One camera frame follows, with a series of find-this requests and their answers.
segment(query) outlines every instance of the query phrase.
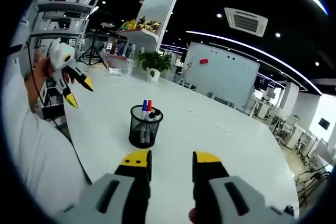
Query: ceiling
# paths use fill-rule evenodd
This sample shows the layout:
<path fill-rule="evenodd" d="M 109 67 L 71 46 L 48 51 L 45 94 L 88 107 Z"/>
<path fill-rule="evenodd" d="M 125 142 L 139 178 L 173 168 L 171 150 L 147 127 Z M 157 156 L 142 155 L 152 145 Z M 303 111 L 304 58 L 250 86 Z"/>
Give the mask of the ceiling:
<path fill-rule="evenodd" d="M 122 20 L 136 18 L 141 7 L 140 0 L 100 0 L 99 10 L 90 18 L 89 28 L 99 28 L 102 33 L 113 32 L 122 25 Z M 233 48 L 265 61 L 278 70 L 260 64 L 260 72 L 274 80 L 286 80 L 281 71 L 290 75 L 308 92 L 318 94 L 311 85 L 282 64 L 252 49 L 222 39 L 187 34 L 198 31 L 230 38 L 265 51 L 289 64 L 309 80 L 336 78 L 336 2 L 320 0 L 328 16 L 311 0 L 177 0 L 173 15 L 163 38 L 163 44 L 187 47 L 191 41 L 215 43 Z M 230 7 L 255 13 L 268 18 L 262 38 L 229 27 L 224 8 Z M 102 28 L 101 22 L 113 23 L 115 28 Z M 336 88 L 317 87 L 336 95 Z"/>

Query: ceiling air conditioner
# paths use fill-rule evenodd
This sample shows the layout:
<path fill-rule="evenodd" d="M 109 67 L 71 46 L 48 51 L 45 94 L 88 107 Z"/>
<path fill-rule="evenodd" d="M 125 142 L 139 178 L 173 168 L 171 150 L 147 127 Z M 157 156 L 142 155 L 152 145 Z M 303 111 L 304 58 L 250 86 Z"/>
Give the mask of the ceiling air conditioner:
<path fill-rule="evenodd" d="M 245 31 L 259 37 L 264 35 L 268 19 L 243 10 L 224 8 L 227 21 L 231 28 Z"/>

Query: black mesh pen cup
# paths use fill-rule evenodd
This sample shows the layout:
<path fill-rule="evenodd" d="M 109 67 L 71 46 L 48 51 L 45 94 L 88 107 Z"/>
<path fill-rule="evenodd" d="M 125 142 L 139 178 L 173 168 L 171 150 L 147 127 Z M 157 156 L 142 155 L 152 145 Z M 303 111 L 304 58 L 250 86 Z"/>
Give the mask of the black mesh pen cup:
<path fill-rule="evenodd" d="M 160 110 L 152 107 L 150 116 L 146 115 L 143 120 L 142 105 L 131 108 L 130 143 L 141 149 L 152 147 L 155 144 L 156 133 L 163 114 Z"/>

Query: red magnet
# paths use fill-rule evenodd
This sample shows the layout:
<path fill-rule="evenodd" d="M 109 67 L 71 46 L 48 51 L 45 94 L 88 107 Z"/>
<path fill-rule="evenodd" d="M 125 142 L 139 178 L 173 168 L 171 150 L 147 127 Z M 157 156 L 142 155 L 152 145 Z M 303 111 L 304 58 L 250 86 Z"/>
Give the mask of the red magnet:
<path fill-rule="evenodd" d="M 202 59 L 199 62 L 200 62 L 199 64 L 207 64 L 207 63 L 209 63 L 208 59 Z"/>

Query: potted plant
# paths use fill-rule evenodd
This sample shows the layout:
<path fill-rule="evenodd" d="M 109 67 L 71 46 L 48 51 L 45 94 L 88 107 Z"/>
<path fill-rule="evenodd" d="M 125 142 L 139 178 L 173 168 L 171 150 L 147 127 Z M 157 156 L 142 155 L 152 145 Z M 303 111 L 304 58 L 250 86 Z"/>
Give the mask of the potted plant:
<path fill-rule="evenodd" d="M 148 81 L 157 82 L 162 71 L 171 69 L 171 56 L 161 56 L 156 51 L 148 51 L 139 55 L 138 63 L 147 71 Z"/>

